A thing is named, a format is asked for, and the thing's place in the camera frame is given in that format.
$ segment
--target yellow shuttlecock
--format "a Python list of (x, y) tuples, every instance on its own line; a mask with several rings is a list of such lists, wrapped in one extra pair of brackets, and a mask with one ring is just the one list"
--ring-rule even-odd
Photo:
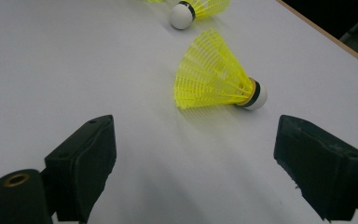
[(196, 18), (205, 18), (222, 12), (229, 0), (185, 0), (180, 1), (171, 14), (171, 24), (177, 29), (185, 29)]
[(215, 30), (202, 32), (182, 59), (174, 84), (180, 108), (237, 104), (249, 110), (267, 101), (267, 90), (241, 68)]

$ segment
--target white table surface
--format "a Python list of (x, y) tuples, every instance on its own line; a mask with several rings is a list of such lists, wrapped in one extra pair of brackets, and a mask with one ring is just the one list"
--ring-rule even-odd
[[(84, 122), (112, 114), (117, 164), (89, 223), (327, 223), (273, 159), (278, 120), (358, 148), (358, 60), (273, 0), (232, 0), (184, 31), (171, 7), (0, 0), (0, 177), (43, 170)], [(259, 110), (175, 106), (176, 69), (208, 28), (268, 89)]]

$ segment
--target black band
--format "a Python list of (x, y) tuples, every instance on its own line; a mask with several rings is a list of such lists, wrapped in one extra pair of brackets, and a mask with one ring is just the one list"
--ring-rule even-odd
[(256, 100), (258, 99), (258, 96), (260, 95), (260, 84), (258, 84), (257, 81), (255, 81), (255, 94), (252, 96), (251, 100), (246, 103), (245, 105), (243, 105), (242, 107), (249, 107), (251, 105), (253, 105)]
[(187, 7), (188, 10), (190, 10), (191, 15), (193, 16), (193, 20), (196, 19), (196, 11), (187, 1), (180, 1), (178, 4), (181, 4), (181, 5), (184, 5), (185, 7)]

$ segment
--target table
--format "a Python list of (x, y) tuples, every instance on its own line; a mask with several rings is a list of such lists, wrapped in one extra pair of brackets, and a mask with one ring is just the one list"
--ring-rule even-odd
[[(117, 164), (89, 223), (324, 223), (273, 159), (278, 120), (358, 148), (358, 60), (276, 1), (233, 0), (184, 31), (168, 23), (173, 5), (0, 0), (0, 177), (41, 171), (80, 125), (112, 114)], [(259, 110), (175, 106), (176, 69), (209, 28), (268, 89)]]

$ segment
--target shuttlecock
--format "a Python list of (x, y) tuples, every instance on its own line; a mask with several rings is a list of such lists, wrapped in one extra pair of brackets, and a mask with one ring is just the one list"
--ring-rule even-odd
[(177, 29), (187, 28), (196, 18), (205, 18), (222, 12), (229, 0), (185, 0), (180, 1), (171, 14), (171, 24)]
[(182, 59), (174, 84), (180, 108), (236, 104), (255, 110), (267, 101), (267, 90), (241, 68), (215, 30), (202, 32)]

